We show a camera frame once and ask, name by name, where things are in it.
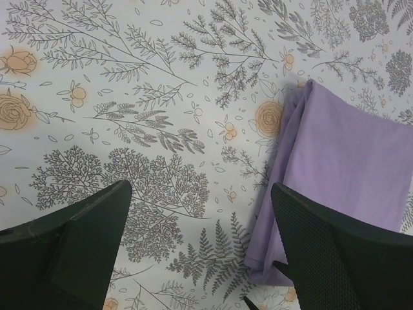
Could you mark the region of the purple t shirt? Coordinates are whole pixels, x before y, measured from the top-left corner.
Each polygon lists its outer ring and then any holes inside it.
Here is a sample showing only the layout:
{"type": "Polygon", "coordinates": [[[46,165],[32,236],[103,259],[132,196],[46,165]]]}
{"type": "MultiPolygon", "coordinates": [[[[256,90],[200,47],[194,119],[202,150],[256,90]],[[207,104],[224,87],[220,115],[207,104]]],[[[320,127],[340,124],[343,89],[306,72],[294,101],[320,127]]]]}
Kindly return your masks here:
{"type": "Polygon", "coordinates": [[[399,231],[412,179],[412,127],[362,111],[314,80],[285,102],[270,183],[399,231]]]}

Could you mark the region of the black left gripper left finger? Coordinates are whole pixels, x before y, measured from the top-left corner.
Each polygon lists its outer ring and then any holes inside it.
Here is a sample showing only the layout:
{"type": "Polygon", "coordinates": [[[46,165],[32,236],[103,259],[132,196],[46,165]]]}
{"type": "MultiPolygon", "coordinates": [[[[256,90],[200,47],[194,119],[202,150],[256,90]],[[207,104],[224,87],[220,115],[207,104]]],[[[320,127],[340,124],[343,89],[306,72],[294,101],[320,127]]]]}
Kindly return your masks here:
{"type": "Polygon", "coordinates": [[[1,231],[1,309],[102,309],[132,199],[118,181],[1,231]]]}

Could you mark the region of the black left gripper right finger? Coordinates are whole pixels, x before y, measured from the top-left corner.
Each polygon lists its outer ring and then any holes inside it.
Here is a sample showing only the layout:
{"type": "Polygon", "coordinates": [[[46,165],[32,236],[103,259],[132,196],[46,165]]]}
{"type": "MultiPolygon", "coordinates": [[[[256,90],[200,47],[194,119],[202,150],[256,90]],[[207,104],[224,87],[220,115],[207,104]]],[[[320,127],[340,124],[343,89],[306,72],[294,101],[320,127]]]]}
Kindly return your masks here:
{"type": "Polygon", "coordinates": [[[412,309],[412,237],[316,203],[280,183],[271,201],[301,309],[412,309]]]}

